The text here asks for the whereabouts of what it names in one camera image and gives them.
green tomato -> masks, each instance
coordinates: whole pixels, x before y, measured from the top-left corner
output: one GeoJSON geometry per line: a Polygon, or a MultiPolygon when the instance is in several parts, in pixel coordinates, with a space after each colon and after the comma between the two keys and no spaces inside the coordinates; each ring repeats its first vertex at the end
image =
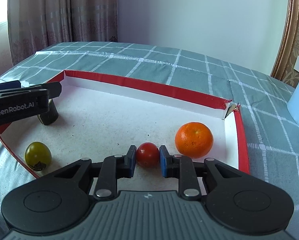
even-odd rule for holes
{"type": "Polygon", "coordinates": [[[45,144],[33,142],[26,149],[25,161],[33,171],[42,171],[51,164],[51,151],[45,144]]]}

plaid bedsheet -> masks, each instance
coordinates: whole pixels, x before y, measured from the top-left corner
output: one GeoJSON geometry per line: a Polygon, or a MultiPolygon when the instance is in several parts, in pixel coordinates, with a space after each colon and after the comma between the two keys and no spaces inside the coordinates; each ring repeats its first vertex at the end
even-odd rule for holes
{"type": "MultiPolygon", "coordinates": [[[[70,42],[48,47],[2,75],[0,82],[20,80],[23,84],[38,84],[63,69],[149,80],[241,104],[251,174],[286,190],[293,198],[295,211],[288,232],[299,239],[299,126],[286,107],[294,88],[257,71],[206,55],[112,42],[70,42]]],[[[10,156],[6,158],[5,162],[13,161],[10,156]]],[[[14,179],[14,184],[5,191],[25,182],[17,183],[14,179]]]]}

gold frame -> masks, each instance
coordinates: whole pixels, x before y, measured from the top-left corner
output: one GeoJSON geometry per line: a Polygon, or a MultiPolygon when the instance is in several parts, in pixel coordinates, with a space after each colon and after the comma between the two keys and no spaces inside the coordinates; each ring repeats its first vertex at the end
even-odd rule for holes
{"type": "Polygon", "coordinates": [[[299,0],[288,0],[288,10],[285,23],[285,31],[277,54],[277,58],[271,76],[282,80],[286,70],[293,44],[295,42],[297,23],[299,17],[299,0]]]}

white wall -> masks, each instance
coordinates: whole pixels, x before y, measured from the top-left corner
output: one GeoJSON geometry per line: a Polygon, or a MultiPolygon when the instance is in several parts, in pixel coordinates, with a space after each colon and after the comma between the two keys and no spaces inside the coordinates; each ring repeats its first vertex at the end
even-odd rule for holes
{"type": "Polygon", "coordinates": [[[288,0],[118,0],[120,42],[186,49],[270,74],[288,0]]]}

white tray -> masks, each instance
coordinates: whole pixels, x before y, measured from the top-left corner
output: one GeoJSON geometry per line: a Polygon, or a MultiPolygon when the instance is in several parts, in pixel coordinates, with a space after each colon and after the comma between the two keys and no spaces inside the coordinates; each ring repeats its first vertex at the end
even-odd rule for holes
{"type": "MultiPolygon", "coordinates": [[[[213,136],[213,157],[249,172],[246,139],[239,108],[226,118],[230,100],[154,82],[106,74],[65,70],[50,81],[60,81],[62,93],[54,98],[59,117],[44,126],[36,116],[0,126],[0,140],[36,178],[80,158],[101,162],[125,155],[130,145],[153,142],[178,153],[174,138],[187,122],[202,122],[213,136]],[[30,170],[24,160],[27,146],[40,141],[52,153],[52,164],[42,172],[30,170]]],[[[118,190],[177,190],[177,179],[164,179],[159,166],[136,165],[132,179],[119,179],[118,190]]]]}

